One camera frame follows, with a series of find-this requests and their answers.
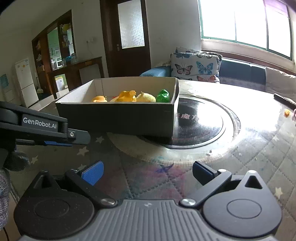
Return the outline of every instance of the black cardboard box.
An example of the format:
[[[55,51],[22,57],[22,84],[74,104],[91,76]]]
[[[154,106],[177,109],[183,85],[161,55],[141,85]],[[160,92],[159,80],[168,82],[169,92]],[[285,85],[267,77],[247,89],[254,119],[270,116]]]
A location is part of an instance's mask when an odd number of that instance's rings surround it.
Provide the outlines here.
[[[153,96],[166,89],[170,103],[103,102],[92,103],[103,95],[110,101],[123,90]],[[67,93],[56,102],[69,128],[130,135],[171,137],[179,102],[179,80],[173,77],[116,77],[94,79]]]

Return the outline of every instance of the wooden floor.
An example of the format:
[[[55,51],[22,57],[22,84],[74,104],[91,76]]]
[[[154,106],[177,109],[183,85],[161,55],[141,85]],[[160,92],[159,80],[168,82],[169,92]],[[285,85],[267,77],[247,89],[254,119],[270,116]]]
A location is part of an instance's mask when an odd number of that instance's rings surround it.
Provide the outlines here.
[[[9,241],[17,241],[20,238],[20,233],[17,230],[15,221],[13,219],[13,211],[15,209],[15,202],[11,195],[9,195],[9,208],[8,208],[8,223],[5,229],[8,233]],[[0,240],[7,241],[4,230],[0,230]]]

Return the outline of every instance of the white refrigerator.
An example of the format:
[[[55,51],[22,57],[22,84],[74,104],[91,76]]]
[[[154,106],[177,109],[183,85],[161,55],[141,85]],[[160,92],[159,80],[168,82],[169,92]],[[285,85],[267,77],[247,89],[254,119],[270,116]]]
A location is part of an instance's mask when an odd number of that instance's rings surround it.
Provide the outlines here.
[[[34,86],[29,59],[24,59],[15,64],[18,86],[21,95],[22,104],[30,107],[38,101],[38,96]]]

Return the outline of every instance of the green window frame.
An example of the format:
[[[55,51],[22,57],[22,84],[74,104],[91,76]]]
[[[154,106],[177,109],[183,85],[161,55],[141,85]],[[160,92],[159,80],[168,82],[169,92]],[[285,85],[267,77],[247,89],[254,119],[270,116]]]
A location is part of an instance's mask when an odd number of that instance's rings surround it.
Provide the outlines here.
[[[234,18],[235,40],[204,36],[204,34],[203,34],[203,22],[202,22],[202,9],[201,9],[200,0],[198,0],[198,9],[199,9],[199,14],[200,14],[200,26],[201,26],[201,38],[202,39],[216,39],[216,40],[223,40],[223,41],[227,41],[227,42],[239,43],[239,44],[255,47],[255,48],[258,48],[258,49],[263,49],[263,50],[266,50],[268,52],[271,52],[271,53],[277,54],[279,56],[282,56],[282,57],[284,57],[286,59],[292,60],[293,59],[293,34],[292,34],[292,24],[291,24],[291,18],[290,18],[290,12],[289,12],[288,6],[286,6],[286,8],[287,8],[287,12],[288,12],[289,28],[290,28],[290,44],[291,44],[291,46],[290,46],[290,56],[286,56],[286,55],[284,55],[282,53],[279,53],[279,52],[276,52],[274,50],[269,49],[269,44],[268,44],[268,42],[269,42],[269,39],[268,39],[268,22],[267,22],[267,14],[266,14],[266,5],[265,5],[265,0],[262,0],[262,1],[263,1],[263,4],[264,4],[265,22],[266,22],[266,41],[267,41],[266,48],[262,48],[262,47],[259,47],[259,46],[256,46],[256,45],[252,45],[252,44],[237,41],[237,27],[236,27],[235,18]]]

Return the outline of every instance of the round table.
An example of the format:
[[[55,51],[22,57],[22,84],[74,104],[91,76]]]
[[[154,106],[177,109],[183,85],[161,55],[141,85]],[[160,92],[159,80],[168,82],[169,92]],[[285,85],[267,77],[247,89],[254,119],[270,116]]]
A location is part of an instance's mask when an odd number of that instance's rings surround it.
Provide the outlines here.
[[[95,186],[113,198],[179,201],[201,186],[192,175],[194,161],[239,175],[254,169],[283,209],[277,238],[292,240],[296,233],[296,123],[292,116],[284,117],[286,107],[269,93],[197,81],[180,80],[180,96],[203,96],[233,111],[241,124],[235,140],[198,155],[154,144],[147,149],[134,136],[104,132],[90,133],[87,146],[18,146],[32,165],[10,172],[15,191],[21,196],[40,170],[63,174],[101,160],[104,175]],[[41,111],[58,115],[54,103]]]

